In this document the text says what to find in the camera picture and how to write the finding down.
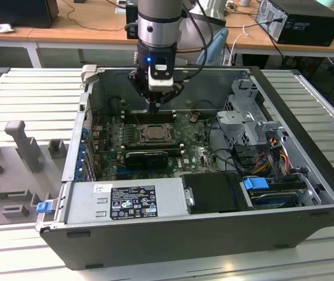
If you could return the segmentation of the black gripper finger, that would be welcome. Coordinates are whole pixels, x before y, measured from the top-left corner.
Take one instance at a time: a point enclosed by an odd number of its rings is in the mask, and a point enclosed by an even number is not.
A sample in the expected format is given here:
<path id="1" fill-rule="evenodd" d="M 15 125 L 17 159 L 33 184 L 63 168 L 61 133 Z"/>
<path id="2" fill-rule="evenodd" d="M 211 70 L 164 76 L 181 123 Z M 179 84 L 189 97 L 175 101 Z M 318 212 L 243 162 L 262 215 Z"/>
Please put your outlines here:
<path id="1" fill-rule="evenodd" d="M 158 92 L 154 95 L 154 103 L 155 103 L 155 109 L 154 113 L 157 113 L 159 111 L 159 108 L 161 105 L 164 105 L 171 100 L 173 100 L 175 97 L 179 96 L 184 89 L 183 83 L 177 83 L 174 84 L 172 89 L 169 92 Z"/>
<path id="2" fill-rule="evenodd" d="M 128 74 L 128 80 L 133 85 L 137 93 L 143 97 L 148 104 L 148 111 L 151 114 L 156 113 L 155 93 L 149 90 L 149 83 L 144 71 L 131 71 Z"/>

